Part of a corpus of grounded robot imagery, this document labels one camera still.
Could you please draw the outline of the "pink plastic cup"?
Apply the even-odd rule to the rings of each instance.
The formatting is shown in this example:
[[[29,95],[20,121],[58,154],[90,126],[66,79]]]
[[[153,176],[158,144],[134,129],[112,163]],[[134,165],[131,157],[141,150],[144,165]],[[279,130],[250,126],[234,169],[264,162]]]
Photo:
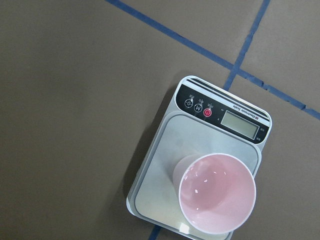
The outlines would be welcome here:
[[[172,182],[184,218],[206,234],[236,230],[256,202],[253,174],[240,159],[226,153],[182,158],[174,167]]]

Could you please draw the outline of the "silver digital kitchen scale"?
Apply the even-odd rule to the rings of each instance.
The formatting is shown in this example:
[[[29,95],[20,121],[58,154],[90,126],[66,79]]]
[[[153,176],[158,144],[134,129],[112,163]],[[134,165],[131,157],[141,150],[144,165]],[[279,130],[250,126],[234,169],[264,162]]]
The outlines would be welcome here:
[[[174,168],[187,156],[223,153],[256,175],[271,129],[265,110],[200,77],[184,77],[128,193],[128,211],[192,240],[231,239],[232,232],[207,234],[187,222],[174,189]]]

